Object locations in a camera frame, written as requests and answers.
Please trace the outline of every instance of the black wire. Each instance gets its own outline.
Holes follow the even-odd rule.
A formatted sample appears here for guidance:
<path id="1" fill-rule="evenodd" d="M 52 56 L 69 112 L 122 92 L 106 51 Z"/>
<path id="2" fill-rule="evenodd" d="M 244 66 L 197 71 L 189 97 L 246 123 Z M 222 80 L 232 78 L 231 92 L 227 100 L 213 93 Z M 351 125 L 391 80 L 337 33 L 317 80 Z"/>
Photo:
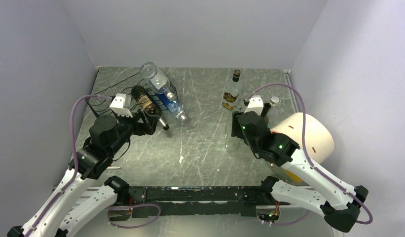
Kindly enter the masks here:
<path id="1" fill-rule="evenodd" d="M 130 149 L 130 146 L 131 146 L 131 139 L 128 139 L 128 147 L 127 147 L 127 149 L 124 151 L 124 153 L 122 153 L 122 155 L 120 157 L 118 157 L 117 159 L 114 159 L 112 161 L 118 161 L 119 159 L 121 159 L 121 157 L 123 155 L 125 155 L 125 153 L 127 153 L 128 149 Z"/>

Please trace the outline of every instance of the dish rack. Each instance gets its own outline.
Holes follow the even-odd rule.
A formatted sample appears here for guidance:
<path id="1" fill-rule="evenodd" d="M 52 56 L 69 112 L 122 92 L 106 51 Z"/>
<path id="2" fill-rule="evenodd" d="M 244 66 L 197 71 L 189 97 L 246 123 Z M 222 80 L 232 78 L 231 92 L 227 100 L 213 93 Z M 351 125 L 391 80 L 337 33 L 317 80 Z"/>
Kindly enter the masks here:
<path id="1" fill-rule="evenodd" d="M 150 86 L 147 85 L 147 83 L 144 82 L 144 79 L 140 77 L 140 73 L 136 73 L 130 77 L 127 77 L 117 84 L 108 87 L 105 90 L 97 92 L 96 95 L 106 95 L 115 98 L 115 95 L 118 93 L 128 94 L 131 96 L 130 111 L 131 113 L 133 113 L 136 112 L 138 108 L 140 108 L 140 106 L 137 104 L 137 101 L 135 101 L 131 95 L 131 89 L 137 85 L 142 86 L 147 91 L 147 93 L 151 97 L 151 100 L 155 104 L 157 104 L 162 111 L 167 110 L 166 106 L 163 105 L 160 99 L 156 96 L 155 92 L 150 88 Z M 176 87 L 172 83 L 170 83 L 170 90 L 176 95 L 176 99 L 178 100 Z M 87 98 L 86 103 L 90 107 L 95 117 L 112 113 L 112 110 L 110 109 L 110 102 L 107 100 L 98 98 Z"/>

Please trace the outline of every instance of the yellow object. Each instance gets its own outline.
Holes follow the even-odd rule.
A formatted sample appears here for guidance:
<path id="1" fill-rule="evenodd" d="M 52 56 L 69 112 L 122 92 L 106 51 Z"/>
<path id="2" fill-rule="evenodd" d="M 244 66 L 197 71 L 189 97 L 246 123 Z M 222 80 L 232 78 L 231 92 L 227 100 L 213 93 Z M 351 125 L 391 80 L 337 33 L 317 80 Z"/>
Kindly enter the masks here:
<path id="1" fill-rule="evenodd" d="M 330 132 L 317 119 L 309 114 L 305 118 L 305 145 L 308 155 L 317 163 L 323 162 L 334 151 L 334 140 Z M 271 129 L 271 132 L 284 133 L 302 147 L 302 113 L 295 113 Z M 302 181 L 295 174 L 283 169 L 295 182 Z"/>

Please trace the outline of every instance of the gray wall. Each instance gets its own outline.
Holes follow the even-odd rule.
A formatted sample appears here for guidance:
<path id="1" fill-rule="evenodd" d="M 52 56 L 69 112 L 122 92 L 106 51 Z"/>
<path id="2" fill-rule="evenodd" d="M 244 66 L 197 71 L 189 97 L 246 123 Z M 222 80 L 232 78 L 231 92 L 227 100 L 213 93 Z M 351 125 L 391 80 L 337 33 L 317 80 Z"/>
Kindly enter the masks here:
<path id="1" fill-rule="evenodd" d="M 324 166 L 369 189 L 348 236 L 405 236 L 405 0 L 329 0 L 291 78 L 335 139 Z"/>
<path id="2" fill-rule="evenodd" d="M 99 66 L 289 69 L 327 0 L 63 0 Z"/>
<path id="3" fill-rule="evenodd" d="M 0 237 L 31 218 L 61 179 L 70 109 L 95 73 L 59 0 L 0 1 Z"/>

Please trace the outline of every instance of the black bottle cap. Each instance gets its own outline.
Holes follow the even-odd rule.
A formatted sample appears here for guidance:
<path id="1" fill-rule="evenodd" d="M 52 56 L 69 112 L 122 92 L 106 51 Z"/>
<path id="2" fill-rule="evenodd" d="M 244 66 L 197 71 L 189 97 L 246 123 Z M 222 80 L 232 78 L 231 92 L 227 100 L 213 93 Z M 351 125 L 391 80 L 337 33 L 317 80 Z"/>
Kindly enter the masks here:
<path id="1" fill-rule="evenodd" d="M 234 82 L 238 82 L 239 81 L 239 79 L 240 79 L 240 70 L 234 70 L 234 73 L 233 73 L 233 81 Z"/>

